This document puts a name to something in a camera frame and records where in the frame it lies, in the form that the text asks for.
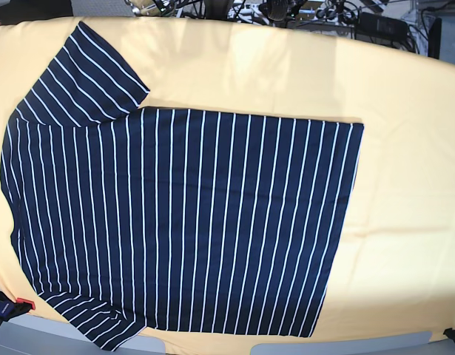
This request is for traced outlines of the black power adapter box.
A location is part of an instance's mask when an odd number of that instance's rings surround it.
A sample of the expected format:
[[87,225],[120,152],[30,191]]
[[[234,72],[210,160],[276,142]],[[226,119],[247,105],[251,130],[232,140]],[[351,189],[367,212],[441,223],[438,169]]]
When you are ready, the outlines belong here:
[[373,13],[361,13],[356,24],[356,31],[364,36],[391,41],[405,41],[408,37],[408,24],[395,18]]

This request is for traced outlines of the yellow table cloth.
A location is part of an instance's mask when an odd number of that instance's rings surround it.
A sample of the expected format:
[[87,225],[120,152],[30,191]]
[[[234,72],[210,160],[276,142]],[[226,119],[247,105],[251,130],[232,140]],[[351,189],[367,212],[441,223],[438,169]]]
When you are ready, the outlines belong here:
[[[1,26],[0,163],[12,112],[79,23],[148,87],[142,107],[364,126],[310,337],[145,328],[131,339],[157,337],[172,354],[247,354],[263,343],[420,331],[439,338],[455,327],[455,66],[346,38],[224,21],[61,18]],[[36,315],[71,324],[34,292],[11,244],[13,227],[0,181],[0,288],[29,300]]]

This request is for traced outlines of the blue red table clamp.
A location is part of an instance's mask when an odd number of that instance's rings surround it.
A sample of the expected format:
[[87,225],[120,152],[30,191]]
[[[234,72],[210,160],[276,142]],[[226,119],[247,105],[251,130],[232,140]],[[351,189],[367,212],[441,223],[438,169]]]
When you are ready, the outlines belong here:
[[13,302],[0,291],[0,320],[8,321],[19,317],[34,309],[34,305],[28,302]]

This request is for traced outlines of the white power strip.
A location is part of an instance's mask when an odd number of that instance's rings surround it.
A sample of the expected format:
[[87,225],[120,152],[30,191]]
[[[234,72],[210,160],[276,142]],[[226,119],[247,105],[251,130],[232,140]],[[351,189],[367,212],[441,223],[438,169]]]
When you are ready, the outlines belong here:
[[297,10],[290,8],[286,15],[279,18],[277,14],[271,17],[266,3],[264,4],[246,4],[237,14],[239,6],[229,11],[228,20],[238,21],[251,24],[271,25],[275,22],[287,23],[289,21],[336,21],[340,14],[337,6],[332,7],[307,7]]

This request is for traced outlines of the black computer tower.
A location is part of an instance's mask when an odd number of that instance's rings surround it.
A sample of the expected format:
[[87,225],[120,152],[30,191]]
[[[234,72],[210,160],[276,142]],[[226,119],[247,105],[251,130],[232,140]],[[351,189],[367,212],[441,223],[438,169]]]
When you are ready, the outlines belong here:
[[428,31],[428,57],[439,59],[442,38],[442,19],[435,18]]

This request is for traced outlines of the navy white striped T-shirt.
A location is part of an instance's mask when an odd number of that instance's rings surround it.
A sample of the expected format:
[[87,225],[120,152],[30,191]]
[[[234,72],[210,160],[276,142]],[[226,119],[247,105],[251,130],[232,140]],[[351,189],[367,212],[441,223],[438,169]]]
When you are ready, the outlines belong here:
[[34,292],[105,351],[145,328],[310,337],[364,126],[148,94],[79,23],[12,112],[1,190]]

